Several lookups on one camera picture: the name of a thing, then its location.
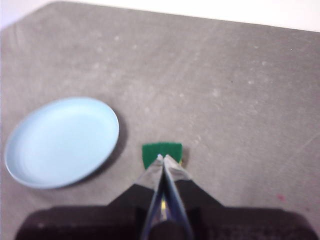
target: gray fabric surface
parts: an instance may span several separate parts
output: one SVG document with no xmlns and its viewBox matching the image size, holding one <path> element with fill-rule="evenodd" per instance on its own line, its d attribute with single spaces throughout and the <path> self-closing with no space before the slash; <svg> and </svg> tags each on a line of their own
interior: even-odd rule
<svg viewBox="0 0 320 240">
<path fill-rule="evenodd" d="M 1 32 L 1 148 L 30 111 L 89 96 L 120 121 L 112 157 L 72 186 L 37 190 L 1 163 L 1 239 L 54 205 L 105 205 L 144 172 L 143 143 L 177 141 L 227 206 L 303 214 L 320 233 L 320 34 L 79 3 Z"/>
</svg>

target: table surface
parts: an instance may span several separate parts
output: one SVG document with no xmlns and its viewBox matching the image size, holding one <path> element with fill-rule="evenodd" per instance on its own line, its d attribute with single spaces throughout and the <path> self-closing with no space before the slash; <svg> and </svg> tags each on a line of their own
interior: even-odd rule
<svg viewBox="0 0 320 240">
<path fill-rule="evenodd" d="M 181 142 L 184 167 L 226 206 L 303 214 L 320 233 L 320 33 L 58 2 L 1 32 L 1 146 L 28 113 L 88 96 L 120 123 L 112 156 L 39 190 L 1 161 L 1 234 L 31 212 L 106 205 L 143 172 L 141 146 Z"/>
</svg>

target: plate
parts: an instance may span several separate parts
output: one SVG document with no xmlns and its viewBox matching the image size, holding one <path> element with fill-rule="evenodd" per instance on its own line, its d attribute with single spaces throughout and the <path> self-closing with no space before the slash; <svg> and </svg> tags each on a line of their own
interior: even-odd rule
<svg viewBox="0 0 320 240">
<path fill-rule="evenodd" d="M 49 103 L 27 116 L 6 144 L 5 165 L 31 188 L 75 183 L 110 156 L 119 137 L 115 112 L 102 101 L 71 97 Z"/>
</svg>

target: gray table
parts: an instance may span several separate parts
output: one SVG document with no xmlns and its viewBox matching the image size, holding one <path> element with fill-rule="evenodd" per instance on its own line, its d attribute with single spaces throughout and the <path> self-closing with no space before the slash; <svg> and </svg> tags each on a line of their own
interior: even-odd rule
<svg viewBox="0 0 320 240">
<path fill-rule="evenodd" d="M 51 190 L 20 185 L 2 161 L 1 239 L 38 209 L 108 204 L 156 141 L 181 142 L 185 168 L 223 204 L 296 211 L 320 233 L 319 33 L 53 3 L 1 32 L 2 149 L 30 111 L 70 96 L 114 108 L 116 150 Z"/>
</svg>

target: green sponge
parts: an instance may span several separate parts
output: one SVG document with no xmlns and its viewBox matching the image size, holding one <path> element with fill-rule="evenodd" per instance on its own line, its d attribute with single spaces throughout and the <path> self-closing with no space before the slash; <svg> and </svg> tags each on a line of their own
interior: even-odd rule
<svg viewBox="0 0 320 240">
<path fill-rule="evenodd" d="M 177 142 L 157 142 L 142 145 L 142 160 L 147 169 L 156 160 L 158 154 L 165 157 L 167 154 L 174 158 L 177 163 L 182 161 L 182 144 Z"/>
</svg>

